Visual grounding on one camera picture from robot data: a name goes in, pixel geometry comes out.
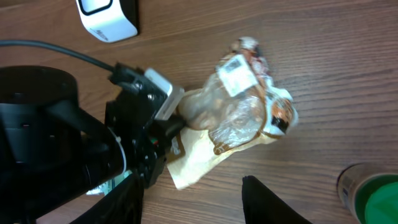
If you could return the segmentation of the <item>teal snack packet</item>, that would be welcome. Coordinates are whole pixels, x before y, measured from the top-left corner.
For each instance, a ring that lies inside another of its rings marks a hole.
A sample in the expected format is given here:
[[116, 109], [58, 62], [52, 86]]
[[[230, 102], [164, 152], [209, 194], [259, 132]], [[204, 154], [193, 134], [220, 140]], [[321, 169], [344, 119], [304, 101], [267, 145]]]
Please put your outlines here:
[[126, 171], [123, 174], [120, 174], [113, 179], [109, 179], [108, 181], [104, 182], [103, 184], [87, 191], [87, 195], [107, 195], [112, 191], [115, 187], [117, 187], [125, 178], [127, 178], [131, 171]]

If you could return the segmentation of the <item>green lid jar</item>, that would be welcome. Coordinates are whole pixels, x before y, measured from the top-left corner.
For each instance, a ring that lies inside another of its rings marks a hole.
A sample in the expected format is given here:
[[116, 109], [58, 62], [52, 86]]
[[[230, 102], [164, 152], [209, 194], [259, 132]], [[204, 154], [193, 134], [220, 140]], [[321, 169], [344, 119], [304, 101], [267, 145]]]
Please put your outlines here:
[[341, 172], [336, 189], [360, 224], [397, 224], [397, 171], [354, 164]]

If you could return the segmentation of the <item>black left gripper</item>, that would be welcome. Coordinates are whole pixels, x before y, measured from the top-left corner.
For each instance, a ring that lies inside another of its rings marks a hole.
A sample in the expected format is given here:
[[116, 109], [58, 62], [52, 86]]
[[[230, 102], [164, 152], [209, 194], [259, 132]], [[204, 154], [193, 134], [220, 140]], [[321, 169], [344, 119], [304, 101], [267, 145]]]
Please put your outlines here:
[[167, 163], [172, 139], [184, 128], [184, 119], [175, 114], [168, 120], [156, 120], [160, 90], [144, 76], [146, 70], [117, 63], [109, 76], [121, 92], [106, 105], [106, 125], [121, 139], [127, 170], [152, 187]]

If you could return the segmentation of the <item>beige brown snack bag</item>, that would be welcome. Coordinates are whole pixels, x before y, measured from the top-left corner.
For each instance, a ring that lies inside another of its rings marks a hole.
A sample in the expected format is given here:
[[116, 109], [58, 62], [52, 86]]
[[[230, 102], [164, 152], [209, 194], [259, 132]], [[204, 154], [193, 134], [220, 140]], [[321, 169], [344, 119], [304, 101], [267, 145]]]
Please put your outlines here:
[[172, 140], [167, 163], [185, 189], [235, 152], [284, 137], [299, 121], [291, 94], [274, 85], [252, 37], [240, 37], [202, 88], [184, 94], [175, 114], [186, 126]]

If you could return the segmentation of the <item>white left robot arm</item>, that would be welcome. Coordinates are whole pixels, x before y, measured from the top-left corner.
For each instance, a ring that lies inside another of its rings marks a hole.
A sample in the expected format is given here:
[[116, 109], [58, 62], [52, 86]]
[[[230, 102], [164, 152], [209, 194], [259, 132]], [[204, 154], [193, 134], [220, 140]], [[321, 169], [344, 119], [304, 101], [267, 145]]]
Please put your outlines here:
[[77, 223], [140, 223], [145, 189], [185, 126], [148, 71], [117, 64], [121, 92], [99, 121], [78, 103], [73, 75], [51, 67], [1, 69], [1, 222], [38, 218], [127, 172]]

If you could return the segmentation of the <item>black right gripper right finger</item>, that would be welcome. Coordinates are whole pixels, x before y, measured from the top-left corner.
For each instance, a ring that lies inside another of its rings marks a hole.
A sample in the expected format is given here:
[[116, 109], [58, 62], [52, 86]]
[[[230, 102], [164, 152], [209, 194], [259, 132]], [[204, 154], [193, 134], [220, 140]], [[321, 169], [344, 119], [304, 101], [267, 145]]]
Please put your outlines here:
[[242, 201], [246, 224], [311, 224], [252, 175], [243, 177]]

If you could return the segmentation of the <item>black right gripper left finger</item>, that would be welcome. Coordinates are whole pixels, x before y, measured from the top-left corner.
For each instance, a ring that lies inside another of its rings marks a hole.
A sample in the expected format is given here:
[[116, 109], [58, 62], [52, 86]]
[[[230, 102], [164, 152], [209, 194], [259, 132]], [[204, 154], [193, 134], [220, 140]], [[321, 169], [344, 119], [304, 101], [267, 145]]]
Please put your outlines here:
[[143, 197], [143, 180], [131, 174], [71, 224], [140, 224]]

